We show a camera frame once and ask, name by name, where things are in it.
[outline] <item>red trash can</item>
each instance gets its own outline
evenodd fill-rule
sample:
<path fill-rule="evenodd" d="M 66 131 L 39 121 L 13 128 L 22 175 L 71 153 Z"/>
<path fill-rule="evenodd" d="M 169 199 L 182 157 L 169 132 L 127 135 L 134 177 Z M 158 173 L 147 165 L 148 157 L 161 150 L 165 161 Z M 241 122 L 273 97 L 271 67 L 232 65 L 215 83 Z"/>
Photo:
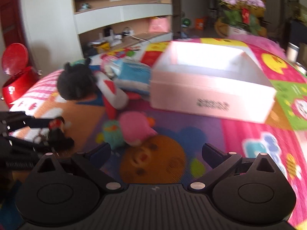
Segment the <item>red trash can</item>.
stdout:
<path fill-rule="evenodd" d="M 13 106 L 10 103 L 24 95 L 39 80 L 37 71 L 27 67 L 28 60 L 28 50 L 20 43 L 9 45 L 2 55 L 2 70 L 11 76 L 2 86 L 2 95 L 9 108 Z"/>

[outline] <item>silver screw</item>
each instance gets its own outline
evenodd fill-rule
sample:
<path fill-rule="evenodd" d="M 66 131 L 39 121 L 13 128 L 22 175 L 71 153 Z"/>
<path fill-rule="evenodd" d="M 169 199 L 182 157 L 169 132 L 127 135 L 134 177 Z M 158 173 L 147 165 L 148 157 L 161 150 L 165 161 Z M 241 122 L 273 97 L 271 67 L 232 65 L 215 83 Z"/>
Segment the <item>silver screw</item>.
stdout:
<path fill-rule="evenodd" d="M 120 183 L 118 182 L 109 182 L 107 185 L 106 185 L 106 188 L 109 189 L 109 190 L 117 190 L 117 189 L 120 189 L 122 185 L 120 185 Z"/>
<path fill-rule="evenodd" d="M 195 189 L 195 190 L 201 190 L 201 189 L 205 188 L 205 186 L 206 185 L 202 182 L 193 182 L 193 183 L 190 184 L 190 187 L 192 189 Z"/>

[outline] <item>pink gift bag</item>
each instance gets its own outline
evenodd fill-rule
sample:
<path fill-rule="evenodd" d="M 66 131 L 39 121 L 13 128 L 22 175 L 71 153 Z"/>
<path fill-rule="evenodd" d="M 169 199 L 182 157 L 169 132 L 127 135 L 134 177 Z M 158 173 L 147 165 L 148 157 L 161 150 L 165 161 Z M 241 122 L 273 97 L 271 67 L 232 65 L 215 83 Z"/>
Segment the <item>pink gift bag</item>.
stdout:
<path fill-rule="evenodd" d="M 167 18 L 151 19 L 149 23 L 149 32 L 169 32 L 169 22 Z"/>

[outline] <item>white flower pot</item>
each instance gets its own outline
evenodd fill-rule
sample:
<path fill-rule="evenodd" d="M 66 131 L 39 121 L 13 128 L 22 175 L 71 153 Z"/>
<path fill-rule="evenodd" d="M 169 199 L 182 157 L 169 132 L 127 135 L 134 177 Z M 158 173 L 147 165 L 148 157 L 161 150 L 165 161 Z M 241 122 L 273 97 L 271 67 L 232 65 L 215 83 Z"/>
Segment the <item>white flower pot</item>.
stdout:
<path fill-rule="evenodd" d="M 228 36 L 230 35 L 236 35 L 236 34 L 247 34 L 248 35 L 248 32 L 244 29 L 239 29 L 239 28 L 236 28 L 236 27 L 233 27 L 233 26 L 230 26 L 228 25 Z"/>

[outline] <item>black plush toy head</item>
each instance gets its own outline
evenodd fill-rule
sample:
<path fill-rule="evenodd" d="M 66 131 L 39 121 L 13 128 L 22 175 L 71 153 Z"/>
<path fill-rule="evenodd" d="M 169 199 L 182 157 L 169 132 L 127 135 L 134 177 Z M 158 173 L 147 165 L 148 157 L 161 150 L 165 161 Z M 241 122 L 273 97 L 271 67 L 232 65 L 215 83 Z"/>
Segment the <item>black plush toy head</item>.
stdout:
<path fill-rule="evenodd" d="M 80 100 L 95 91 L 96 79 L 89 68 L 90 63 L 91 59 L 87 58 L 85 64 L 65 64 L 57 81 L 57 89 L 63 99 Z"/>

